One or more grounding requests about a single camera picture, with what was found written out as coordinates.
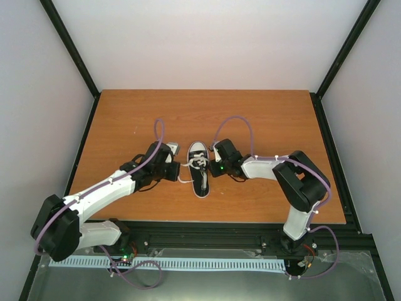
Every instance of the wooden tabletop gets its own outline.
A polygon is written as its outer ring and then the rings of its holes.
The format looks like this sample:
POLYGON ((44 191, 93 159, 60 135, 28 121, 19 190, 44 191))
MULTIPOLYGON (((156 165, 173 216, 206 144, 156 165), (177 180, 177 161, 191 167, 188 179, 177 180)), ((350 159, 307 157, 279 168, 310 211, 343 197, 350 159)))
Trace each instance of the wooden tabletop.
MULTIPOLYGON (((175 160, 186 163, 195 140, 210 145, 220 123, 232 115, 247 118, 254 130, 259 156, 305 152, 328 177, 333 199, 321 208, 316 223, 345 223, 323 140, 308 91, 292 90, 104 90, 93 119, 71 188, 77 193, 103 180, 143 154, 155 141, 154 121, 165 122, 164 142, 178 142, 175 160)), ((243 154, 250 150, 249 131, 241 120, 230 120, 219 140, 229 138, 243 154)), ((181 179, 189 179, 181 167, 181 179)), ((279 184, 266 179, 244 183, 228 176, 212 178, 211 193, 194 196, 192 184, 161 181, 153 190, 115 201, 93 219, 140 221, 221 221, 282 223, 289 204, 279 184)))

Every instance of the white shoelace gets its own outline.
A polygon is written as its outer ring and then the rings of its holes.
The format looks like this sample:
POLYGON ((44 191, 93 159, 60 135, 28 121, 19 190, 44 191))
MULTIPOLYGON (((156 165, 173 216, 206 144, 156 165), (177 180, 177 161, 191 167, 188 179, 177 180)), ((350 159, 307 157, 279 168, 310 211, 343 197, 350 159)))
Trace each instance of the white shoelace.
MULTIPOLYGON (((206 159, 203 154, 194 154, 194 157, 188 161, 187 164, 181 164, 181 166, 190 166, 193 167, 194 169, 201 169, 201 166, 206 166, 208 159, 206 159)), ((206 171, 200 171, 202 174, 203 180, 202 180, 202 189, 205 190, 207 186, 207 173, 206 171)), ((178 181, 181 183, 191 183, 194 182, 194 180, 191 181, 183 181, 180 179, 180 176, 178 176, 178 181)))

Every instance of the white panel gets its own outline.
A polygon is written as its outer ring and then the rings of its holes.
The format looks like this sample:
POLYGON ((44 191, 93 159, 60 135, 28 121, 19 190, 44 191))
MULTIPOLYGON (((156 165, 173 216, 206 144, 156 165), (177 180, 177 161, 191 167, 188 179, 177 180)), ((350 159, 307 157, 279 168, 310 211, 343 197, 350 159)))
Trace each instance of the white panel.
POLYGON ((99 88, 316 91, 366 0, 55 0, 99 88))
POLYGON ((17 300, 33 221, 63 194, 93 99, 39 1, 0 1, 0 28, 0 299, 17 300))
POLYGON ((364 232, 401 300, 401 2, 382 1, 324 97, 364 232))

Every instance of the black sneaker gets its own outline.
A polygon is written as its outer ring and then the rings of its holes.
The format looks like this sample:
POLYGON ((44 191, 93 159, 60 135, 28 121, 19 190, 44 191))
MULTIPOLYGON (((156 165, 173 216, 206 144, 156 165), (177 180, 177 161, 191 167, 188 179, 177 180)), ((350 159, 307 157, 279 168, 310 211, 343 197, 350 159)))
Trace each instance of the black sneaker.
POLYGON ((201 141, 191 144, 187 155, 187 164, 192 179, 192 187, 198 198, 206 198, 209 193, 209 183, 207 182, 207 165, 209 164, 209 153, 206 145, 201 141))

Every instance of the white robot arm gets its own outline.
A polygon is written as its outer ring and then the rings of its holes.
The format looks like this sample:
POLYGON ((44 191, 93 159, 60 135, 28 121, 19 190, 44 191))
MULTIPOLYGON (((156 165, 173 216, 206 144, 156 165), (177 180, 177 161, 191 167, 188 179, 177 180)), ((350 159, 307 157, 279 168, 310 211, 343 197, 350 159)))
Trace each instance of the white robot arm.
POLYGON ((282 240, 282 245, 291 251, 291 245, 297 245, 294 242, 304 237, 316 207, 327 192, 326 186, 316 175, 330 187, 327 178, 298 150, 281 157, 242 156, 229 139, 224 139, 213 146, 213 151, 215 160, 211 161, 210 169, 214 177, 228 174, 244 180, 263 178, 279 182, 290 203, 283 227, 283 232, 289 239, 285 242, 282 240))
POLYGON ((36 239, 46 227, 39 245, 54 261, 64 260, 80 248, 114 245, 122 233, 117 224, 112 221, 102 223, 86 223, 86 221, 105 206, 148 186, 152 181, 177 180, 180 164, 174 161, 174 156, 178 154, 179 145, 171 142, 161 144, 157 153, 146 165, 128 174, 150 156, 156 145, 157 142, 154 142, 146 154, 138 155, 132 161, 124 163, 110 177, 84 191, 64 198, 56 195, 48 197, 32 227, 31 236, 36 239), (140 157, 141 161, 137 163, 136 160, 140 157), (48 224, 48 221, 63 208, 64 211, 60 216, 48 224))

